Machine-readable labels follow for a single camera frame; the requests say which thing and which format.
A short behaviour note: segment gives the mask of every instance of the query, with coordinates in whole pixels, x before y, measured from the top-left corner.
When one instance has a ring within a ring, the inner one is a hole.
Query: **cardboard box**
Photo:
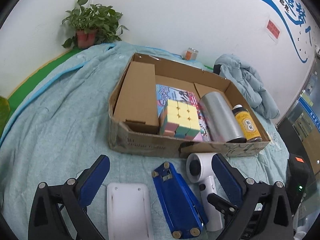
[[[247,108],[262,142],[193,142],[157,135],[156,84],[193,92],[197,100],[219,91],[230,108]],[[109,98],[108,143],[112,150],[135,155],[187,158],[190,153],[217,152],[228,157],[257,155],[270,142],[263,126],[236,86],[214,73],[179,62],[134,54]]]

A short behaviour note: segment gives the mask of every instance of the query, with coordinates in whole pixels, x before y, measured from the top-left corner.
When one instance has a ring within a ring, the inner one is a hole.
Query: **light blue jacket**
[[[232,54],[223,54],[215,65],[221,65],[220,76],[231,80],[249,105],[266,119],[274,119],[280,111],[269,92],[264,88],[258,72],[248,63]]]

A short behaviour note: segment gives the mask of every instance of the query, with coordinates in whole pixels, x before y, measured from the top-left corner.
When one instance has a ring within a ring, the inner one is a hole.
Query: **yellow cube face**
[[[200,131],[200,125],[198,120],[190,120],[190,128],[193,130],[199,130]]]
[[[189,112],[189,120],[199,121],[198,114]]]
[[[173,106],[167,106],[165,109],[164,109],[164,116],[166,114],[170,114],[170,115],[178,115],[178,108],[176,107],[173,107]]]
[[[179,125],[190,128],[190,121],[186,118],[179,118]]]
[[[188,112],[190,115],[193,115],[193,114],[198,115],[197,108],[192,105],[188,105]]]
[[[177,115],[167,115],[167,122],[180,124],[179,117]]]
[[[168,99],[167,102],[165,103],[167,106],[171,106],[171,107],[178,107],[177,101],[174,101],[172,99]]]
[[[178,101],[178,108],[188,111],[188,105],[186,103],[183,103],[183,102],[179,102]]]
[[[179,109],[178,110],[178,116],[180,118],[185,118],[185,119],[188,119],[189,118],[189,112],[184,110],[184,109]]]

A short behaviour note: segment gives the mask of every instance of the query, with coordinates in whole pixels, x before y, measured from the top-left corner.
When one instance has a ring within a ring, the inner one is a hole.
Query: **terracotta pot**
[[[77,31],[78,47],[79,49],[87,49],[94,44],[96,38],[97,30],[90,30],[89,33],[84,33],[84,31]]]

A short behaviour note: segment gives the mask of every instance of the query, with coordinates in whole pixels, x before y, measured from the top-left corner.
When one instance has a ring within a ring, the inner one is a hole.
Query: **yellow bottle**
[[[262,138],[256,127],[252,117],[248,110],[242,107],[242,105],[236,105],[232,109],[233,114],[237,122],[239,123],[244,136],[247,138],[247,142],[261,142]]]

